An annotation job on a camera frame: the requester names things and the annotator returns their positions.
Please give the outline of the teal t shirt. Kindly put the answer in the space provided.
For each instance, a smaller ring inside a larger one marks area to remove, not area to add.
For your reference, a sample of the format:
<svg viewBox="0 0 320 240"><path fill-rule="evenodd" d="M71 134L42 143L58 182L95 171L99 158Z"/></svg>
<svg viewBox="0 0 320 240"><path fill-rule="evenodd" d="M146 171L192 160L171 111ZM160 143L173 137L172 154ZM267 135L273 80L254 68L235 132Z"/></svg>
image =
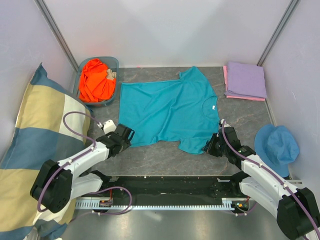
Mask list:
<svg viewBox="0 0 320 240"><path fill-rule="evenodd" d="M122 83L118 122L135 134L131 146L178 142L188 154L202 154L219 130L218 97L195 66L174 80Z"/></svg>

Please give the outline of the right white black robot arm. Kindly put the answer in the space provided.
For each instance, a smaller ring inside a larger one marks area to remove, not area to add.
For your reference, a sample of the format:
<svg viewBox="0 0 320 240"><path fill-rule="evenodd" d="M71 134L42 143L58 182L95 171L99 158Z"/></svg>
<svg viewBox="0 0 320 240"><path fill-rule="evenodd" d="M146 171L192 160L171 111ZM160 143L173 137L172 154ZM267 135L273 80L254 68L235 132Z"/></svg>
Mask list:
<svg viewBox="0 0 320 240"><path fill-rule="evenodd" d="M285 180L249 146L241 145L233 127L224 125L206 142L203 151L227 157L241 170L242 178L229 184L230 193L249 196L264 207L288 239L306 238L311 232L320 234L320 211L313 192Z"/></svg>

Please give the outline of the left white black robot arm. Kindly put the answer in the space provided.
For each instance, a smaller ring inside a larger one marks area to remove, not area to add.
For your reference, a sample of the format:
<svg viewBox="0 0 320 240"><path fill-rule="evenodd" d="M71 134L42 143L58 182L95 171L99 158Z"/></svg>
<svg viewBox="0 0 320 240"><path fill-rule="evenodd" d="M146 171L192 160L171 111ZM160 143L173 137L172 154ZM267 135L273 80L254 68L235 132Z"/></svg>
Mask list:
<svg viewBox="0 0 320 240"><path fill-rule="evenodd" d="M119 124L79 153L58 162L45 161L30 190L31 197L38 201L38 211L58 213L71 200L89 193L106 196L108 182L94 173L81 174L129 148L134 134L133 129Z"/></svg>

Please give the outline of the orange t shirt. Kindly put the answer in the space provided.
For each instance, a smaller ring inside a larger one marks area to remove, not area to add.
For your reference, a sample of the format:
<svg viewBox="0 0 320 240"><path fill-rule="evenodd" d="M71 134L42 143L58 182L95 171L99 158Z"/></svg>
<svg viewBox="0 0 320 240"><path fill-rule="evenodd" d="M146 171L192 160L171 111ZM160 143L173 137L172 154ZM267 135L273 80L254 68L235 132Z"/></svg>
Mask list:
<svg viewBox="0 0 320 240"><path fill-rule="evenodd" d="M117 78L107 79L109 66L100 59L89 60L82 68L79 80L79 99L84 103L98 103L110 100L115 91Z"/></svg>

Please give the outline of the blue bucket hat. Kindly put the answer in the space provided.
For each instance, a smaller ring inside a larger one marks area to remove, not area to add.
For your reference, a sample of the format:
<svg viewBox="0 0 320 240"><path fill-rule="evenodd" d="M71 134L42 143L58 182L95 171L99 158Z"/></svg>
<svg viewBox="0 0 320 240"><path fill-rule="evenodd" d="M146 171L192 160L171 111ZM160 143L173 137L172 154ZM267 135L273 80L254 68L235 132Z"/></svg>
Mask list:
<svg viewBox="0 0 320 240"><path fill-rule="evenodd" d="M282 178L290 175L288 165L300 154L291 132L283 125L267 124L255 135L254 151L260 159Z"/></svg>

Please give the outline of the blue beige striped pillow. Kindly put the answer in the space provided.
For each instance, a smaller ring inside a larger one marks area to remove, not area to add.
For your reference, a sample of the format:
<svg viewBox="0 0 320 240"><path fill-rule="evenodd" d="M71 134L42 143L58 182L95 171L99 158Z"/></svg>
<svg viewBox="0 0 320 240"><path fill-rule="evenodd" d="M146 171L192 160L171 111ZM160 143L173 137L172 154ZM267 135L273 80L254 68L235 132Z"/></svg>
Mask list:
<svg viewBox="0 0 320 240"><path fill-rule="evenodd" d="M30 191L47 160L71 157L85 147L89 108L51 80L43 66L35 71L19 108L14 135L0 164L0 237L22 240L32 229L59 238L75 211L74 200L62 213L39 213Z"/></svg>

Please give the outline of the beige crumpled cloth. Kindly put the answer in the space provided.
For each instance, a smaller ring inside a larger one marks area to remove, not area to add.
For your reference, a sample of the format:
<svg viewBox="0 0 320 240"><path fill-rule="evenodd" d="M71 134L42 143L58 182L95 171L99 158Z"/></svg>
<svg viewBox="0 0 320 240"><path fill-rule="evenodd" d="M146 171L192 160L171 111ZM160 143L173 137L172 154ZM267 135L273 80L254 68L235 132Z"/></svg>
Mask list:
<svg viewBox="0 0 320 240"><path fill-rule="evenodd" d="M114 80L117 78L117 73L109 68L106 70L106 78L108 80Z"/></svg>

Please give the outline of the folded purple t shirt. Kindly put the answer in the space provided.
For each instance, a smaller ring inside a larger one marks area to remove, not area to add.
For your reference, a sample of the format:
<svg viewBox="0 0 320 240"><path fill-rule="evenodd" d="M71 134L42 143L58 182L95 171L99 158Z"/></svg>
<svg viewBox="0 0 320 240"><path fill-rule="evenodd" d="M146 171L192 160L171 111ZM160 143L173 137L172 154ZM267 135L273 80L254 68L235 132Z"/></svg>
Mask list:
<svg viewBox="0 0 320 240"><path fill-rule="evenodd" d="M263 67L232 61L225 66L227 66L227 93L232 96L267 98Z"/></svg>

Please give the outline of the folded pink t shirt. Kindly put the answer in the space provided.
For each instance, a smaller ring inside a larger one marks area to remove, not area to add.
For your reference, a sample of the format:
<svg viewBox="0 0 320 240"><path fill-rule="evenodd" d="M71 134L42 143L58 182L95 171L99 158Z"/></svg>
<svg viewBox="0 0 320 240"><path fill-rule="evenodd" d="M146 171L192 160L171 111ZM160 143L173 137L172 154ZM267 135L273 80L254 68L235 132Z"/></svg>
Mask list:
<svg viewBox="0 0 320 240"><path fill-rule="evenodd" d="M224 95L227 98L258 101L258 102L264 102L266 100L265 98L261 98L261 97L238 96L238 95L233 96L230 93L227 93L227 91L228 91L228 70L227 70L227 66L226 65L224 65L222 68L223 68L223 76L224 76L224 84L225 84L225 93L224 93Z"/></svg>

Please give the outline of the blue plastic laundry basket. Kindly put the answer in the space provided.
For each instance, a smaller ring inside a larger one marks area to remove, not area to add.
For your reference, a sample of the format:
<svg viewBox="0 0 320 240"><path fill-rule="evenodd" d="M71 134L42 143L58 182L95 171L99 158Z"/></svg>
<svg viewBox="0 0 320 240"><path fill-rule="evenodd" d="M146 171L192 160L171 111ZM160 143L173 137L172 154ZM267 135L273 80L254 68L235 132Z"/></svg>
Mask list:
<svg viewBox="0 0 320 240"><path fill-rule="evenodd" d="M73 94L76 95L76 97L79 98L79 82L80 82L80 76L82 73L82 69L84 67L84 65L92 59L98 58L100 59L103 63L107 64L109 68L111 68L112 71L116 72L116 88L115 88L115 93L113 95L113 97L110 100L105 100L102 102L83 102L85 105L87 105L88 107L104 107L110 103L112 103L112 101L116 98L116 94L117 94L117 90L120 87L121 83L117 80L117 76L119 73L119 61L111 56L98 56L98 57L90 57L87 58L85 60L82 61L82 63L80 64L77 74L76 74L76 78L75 78L75 83L74 83L74 87L73 87Z"/></svg>

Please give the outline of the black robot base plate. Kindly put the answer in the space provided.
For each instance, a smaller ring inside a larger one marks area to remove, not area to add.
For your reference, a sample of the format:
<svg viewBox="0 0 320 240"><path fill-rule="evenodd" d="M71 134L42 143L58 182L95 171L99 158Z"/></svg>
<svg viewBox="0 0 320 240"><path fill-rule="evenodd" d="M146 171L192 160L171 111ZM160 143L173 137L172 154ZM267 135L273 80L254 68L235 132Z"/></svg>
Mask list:
<svg viewBox="0 0 320 240"><path fill-rule="evenodd" d="M137 206L220 205L223 198L246 199L229 176L104 176L100 190L124 187Z"/></svg>

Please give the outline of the left aluminium frame post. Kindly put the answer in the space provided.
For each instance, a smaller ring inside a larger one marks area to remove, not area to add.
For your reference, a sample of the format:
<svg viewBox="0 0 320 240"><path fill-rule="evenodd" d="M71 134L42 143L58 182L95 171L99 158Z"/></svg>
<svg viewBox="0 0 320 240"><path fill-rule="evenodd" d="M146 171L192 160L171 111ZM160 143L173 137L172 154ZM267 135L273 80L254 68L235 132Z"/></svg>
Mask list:
<svg viewBox="0 0 320 240"><path fill-rule="evenodd" d="M42 16L46 20L49 28L51 29L53 35L55 36L57 42L59 43L61 49L63 50L64 54L66 55L67 59L69 60L72 68L75 71L78 71L79 65L72 54L71 49L69 48L61 30L59 29L58 24L56 23L49 7L47 6L46 2L44 0L35 0L34 1L36 5L38 6L39 10L42 13Z"/></svg>

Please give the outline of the aluminium frame post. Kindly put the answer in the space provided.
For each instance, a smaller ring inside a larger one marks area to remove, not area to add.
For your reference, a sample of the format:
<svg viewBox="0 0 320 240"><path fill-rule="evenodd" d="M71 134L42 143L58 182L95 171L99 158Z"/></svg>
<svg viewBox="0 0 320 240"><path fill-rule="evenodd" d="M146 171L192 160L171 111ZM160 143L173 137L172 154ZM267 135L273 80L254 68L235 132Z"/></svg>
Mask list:
<svg viewBox="0 0 320 240"><path fill-rule="evenodd" d="M38 6L39 10L42 13L42 16L46 20L49 28L51 29L53 35L55 36L57 42L59 43L61 49L63 50L64 54L66 55L67 59L69 60L72 68L75 71L78 71L79 65L72 54L71 49L69 48L61 30L59 29L58 24L56 23L49 7L47 6L46 2L44 0L35 0L34 1L36 5Z"/></svg>
<svg viewBox="0 0 320 240"><path fill-rule="evenodd" d="M287 8L285 9L281 19L279 20L276 28L274 29L267 45L265 46L258 62L257 66L262 67L267 57L271 53L272 49L276 45L278 39L280 38L282 32L284 31L285 27L289 23L292 15L294 14L295 10L297 9L298 5L300 4L300 0L290 0Z"/></svg>

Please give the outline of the right aluminium frame post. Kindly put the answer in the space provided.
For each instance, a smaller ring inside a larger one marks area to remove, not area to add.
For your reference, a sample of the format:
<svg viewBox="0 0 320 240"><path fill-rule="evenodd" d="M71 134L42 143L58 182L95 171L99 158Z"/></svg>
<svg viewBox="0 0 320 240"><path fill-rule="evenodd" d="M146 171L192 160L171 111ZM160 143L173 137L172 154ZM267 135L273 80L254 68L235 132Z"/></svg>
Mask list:
<svg viewBox="0 0 320 240"><path fill-rule="evenodd" d="M262 67L267 57L271 53L272 49L276 45L278 39L280 38L282 32L284 31L285 27L289 23L292 15L294 14L295 10L297 9L298 5L300 4L300 0L290 0L287 8L285 9L281 19L279 20L276 28L274 29L267 45L265 46L258 62L257 66Z"/></svg>

